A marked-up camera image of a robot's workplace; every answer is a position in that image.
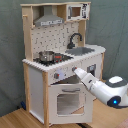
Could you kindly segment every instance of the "sink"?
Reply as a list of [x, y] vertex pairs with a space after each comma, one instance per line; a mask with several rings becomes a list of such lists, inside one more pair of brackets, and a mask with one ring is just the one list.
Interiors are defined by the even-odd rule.
[[80, 55], [84, 55], [90, 52], [94, 52], [94, 49], [91, 48], [86, 48], [86, 47], [77, 47], [77, 48], [73, 48], [73, 49], [68, 49], [65, 51], [65, 53], [71, 54], [71, 55], [75, 55], [75, 56], [80, 56]]

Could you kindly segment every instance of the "backsplash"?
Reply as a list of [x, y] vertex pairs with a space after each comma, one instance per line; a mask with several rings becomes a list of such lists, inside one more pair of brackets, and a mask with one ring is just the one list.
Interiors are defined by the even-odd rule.
[[[69, 22], [45, 27], [35, 27], [31, 30], [33, 58], [37, 58], [40, 51], [66, 50], [70, 37], [78, 33], [79, 22]], [[73, 38], [73, 43], [78, 46], [78, 36]]]

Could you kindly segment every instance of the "oven door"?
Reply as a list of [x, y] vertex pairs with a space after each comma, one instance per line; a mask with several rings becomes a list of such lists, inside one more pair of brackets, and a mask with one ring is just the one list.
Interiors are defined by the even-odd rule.
[[49, 87], [49, 123], [86, 123], [92, 121], [93, 97], [82, 83]]

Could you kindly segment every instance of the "microwave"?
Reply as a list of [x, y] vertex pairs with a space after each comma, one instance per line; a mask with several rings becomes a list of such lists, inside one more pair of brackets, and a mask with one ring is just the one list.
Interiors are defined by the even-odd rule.
[[89, 18], [90, 3], [67, 5], [67, 21]]

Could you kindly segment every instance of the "faucet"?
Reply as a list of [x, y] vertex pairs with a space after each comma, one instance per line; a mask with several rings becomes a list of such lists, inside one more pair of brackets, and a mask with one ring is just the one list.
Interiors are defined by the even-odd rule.
[[80, 41], [82, 41], [82, 35], [80, 33], [74, 33], [71, 38], [70, 38], [70, 43], [68, 44], [67, 48], [68, 49], [72, 49], [73, 47], [75, 47], [75, 44], [73, 44], [72, 39], [75, 35], [79, 35], [80, 36]]

